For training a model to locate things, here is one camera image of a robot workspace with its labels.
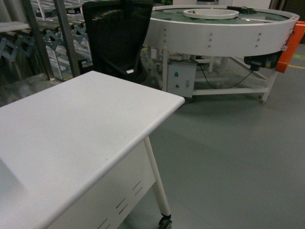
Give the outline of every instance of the yellow floor line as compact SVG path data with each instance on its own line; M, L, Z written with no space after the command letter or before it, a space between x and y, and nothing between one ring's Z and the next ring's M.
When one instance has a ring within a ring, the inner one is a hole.
M296 65L288 65L289 67L293 67L293 68L300 68L300 69L305 69L305 67L301 67L301 66L296 66Z

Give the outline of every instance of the green conveyor belt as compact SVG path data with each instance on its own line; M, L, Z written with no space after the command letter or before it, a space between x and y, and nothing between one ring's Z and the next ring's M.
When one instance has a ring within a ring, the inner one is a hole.
M256 14L239 14L234 19L221 19L221 20L207 20L207 19L195 19L185 17L183 11L188 9L167 9L157 10L152 12L152 18L162 19L167 21L178 21L178 22L192 22L192 23L208 23L208 24L258 24L258 23L269 23L257 20L268 20L268 21L285 21L288 18L272 14L257 12Z

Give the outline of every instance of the electrical cable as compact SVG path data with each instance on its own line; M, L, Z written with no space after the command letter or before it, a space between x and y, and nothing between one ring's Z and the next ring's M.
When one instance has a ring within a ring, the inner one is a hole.
M181 107L184 106L184 105L193 103L193 102L196 100L196 97L192 97L192 98L190 99L190 101L186 101L187 98L184 98L184 99L185 99L184 104L182 104L179 108L181 108Z
M241 12L240 13L242 13L242 14L256 14L257 11L253 8L248 8L248 7L243 6L243 7L241 7Z
M172 60L172 61L169 61L169 63L170 63L170 62L182 62L182 61L196 62L196 63L199 65L199 67L200 67L200 69L201 69L201 71L202 71L202 73L203 73L203 75L204 75L204 78L205 78L206 82L208 83L208 85L209 85L211 88L213 88L213 89L218 89L217 87L214 87L213 85L210 84L210 82L208 81L208 79L207 79L207 77L206 77L206 75L205 75L205 73L204 73L204 69L205 69L205 68L202 68L201 64L198 63L198 61L196 61L196 60L180 60L180 61ZM246 77L244 77L241 81L239 81L238 83L236 83L236 84L234 84L234 85L232 85L232 86L230 86L230 87L226 87L226 88L222 88L222 89L230 89L230 88L232 88L232 87L235 87L235 86L239 85L242 81L244 81L244 80L245 80L249 75L251 75L252 73L253 73L253 70L252 70Z

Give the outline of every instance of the mesh chair back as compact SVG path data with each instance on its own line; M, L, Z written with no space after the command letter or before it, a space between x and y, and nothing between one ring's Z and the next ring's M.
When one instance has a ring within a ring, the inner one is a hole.
M146 78L140 52L153 1L95 1L83 4L93 69L141 83Z

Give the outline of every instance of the gray floor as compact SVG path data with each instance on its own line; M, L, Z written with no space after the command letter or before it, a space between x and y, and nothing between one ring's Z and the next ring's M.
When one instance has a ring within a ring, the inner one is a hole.
M304 97L305 69L289 67L267 104L198 96L161 124L150 138L172 229L305 229ZM160 218L150 190L120 228L157 229Z

